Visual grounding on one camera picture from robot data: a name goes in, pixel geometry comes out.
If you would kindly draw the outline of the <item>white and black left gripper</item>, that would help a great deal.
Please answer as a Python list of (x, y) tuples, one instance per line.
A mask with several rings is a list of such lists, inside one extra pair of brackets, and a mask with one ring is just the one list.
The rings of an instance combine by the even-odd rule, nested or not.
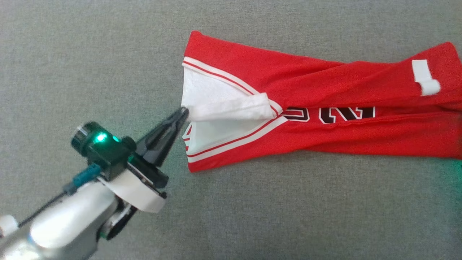
[(165, 206), (166, 195), (155, 188), (144, 172), (152, 170), (147, 162), (157, 167), (162, 166), (188, 116), (189, 110), (180, 107), (137, 142), (138, 155), (128, 158), (124, 171), (110, 181), (102, 176), (97, 179), (117, 197), (139, 211), (160, 212)]

